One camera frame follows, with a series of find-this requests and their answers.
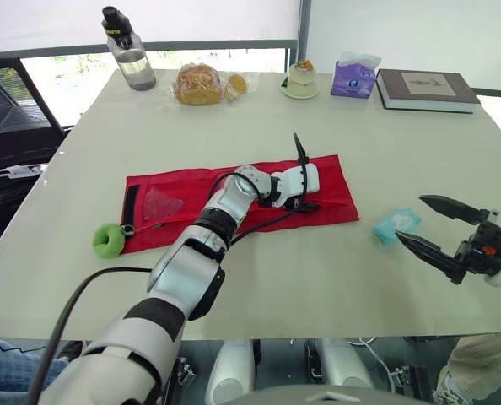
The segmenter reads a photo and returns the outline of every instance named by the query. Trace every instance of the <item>tissue box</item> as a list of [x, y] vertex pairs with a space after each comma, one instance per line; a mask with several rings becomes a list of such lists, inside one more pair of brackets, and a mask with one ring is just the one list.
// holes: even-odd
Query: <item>tissue box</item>
[[381, 60], [376, 55], [343, 52], [335, 64], [331, 95], [368, 99], [376, 81], [374, 70]]
[[341, 66], [335, 65], [335, 75], [331, 86], [331, 95], [344, 95], [368, 99], [372, 94], [376, 73], [374, 69], [365, 67], [361, 63]]

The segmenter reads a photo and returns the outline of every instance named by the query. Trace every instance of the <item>water bottle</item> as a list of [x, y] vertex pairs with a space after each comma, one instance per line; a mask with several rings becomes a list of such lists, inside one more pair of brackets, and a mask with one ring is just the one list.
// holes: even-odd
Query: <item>water bottle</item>
[[142, 40], [134, 33], [129, 19], [115, 7], [104, 7], [102, 26], [108, 35], [108, 49], [114, 55], [125, 80], [135, 90], [149, 90], [155, 75]]

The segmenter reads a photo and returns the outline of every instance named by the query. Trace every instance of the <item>white curtain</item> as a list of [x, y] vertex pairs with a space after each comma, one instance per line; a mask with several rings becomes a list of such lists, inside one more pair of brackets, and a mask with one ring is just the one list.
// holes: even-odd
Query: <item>white curtain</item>
[[107, 5], [145, 42], [298, 36], [299, 0], [0, 0], [0, 51], [102, 44]]
[[341, 51], [375, 53], [382, 68], [462, 74], [501, 89], [501, 0], [315, 0], [307, 57], [331, 73]]

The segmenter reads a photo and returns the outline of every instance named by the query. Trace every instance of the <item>robotic arm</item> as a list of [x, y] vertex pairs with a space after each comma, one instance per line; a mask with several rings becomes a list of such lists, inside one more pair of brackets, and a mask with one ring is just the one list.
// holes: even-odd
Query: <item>robotic arm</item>
[[476, 209], [443, 196], [421, 196], [434, 211], [452, 219], [477, 225], [468, 240], [463, 240], [451, 257], [439, 246], [419, 236], [396, 232], [402, 244], [421, 260], [438, 268], [455, 284], [460, 284], [467, 272], [483, 274], [485, 281], [501, 286], [501, 224], [497, 211]]
[[[302, 151], [295, 134], [294, 139]], [[316, 166], [306, 156], [299, 163], [271, 175], [242, 166], [239, 175], [228, 177], [155, 265], [148, 298], [70, 363], [40, 402], [154, 404], [170, 376], [186, 321], [206, 315], [217, 296], [224, 280], [221, 261], [251, 204], [258, 199], [263, 206], [290, 202], [297, 207], [298, 196], [319, 190]]]

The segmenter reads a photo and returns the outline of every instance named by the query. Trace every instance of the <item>green ring toy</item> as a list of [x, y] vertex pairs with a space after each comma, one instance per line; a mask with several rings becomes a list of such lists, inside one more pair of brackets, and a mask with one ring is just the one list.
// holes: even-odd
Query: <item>green ring toy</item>
[[118, 257], [125, 246], [125, 236], [118, 224], [106, 224], [93, 235], [93, 250], [101, 259]]

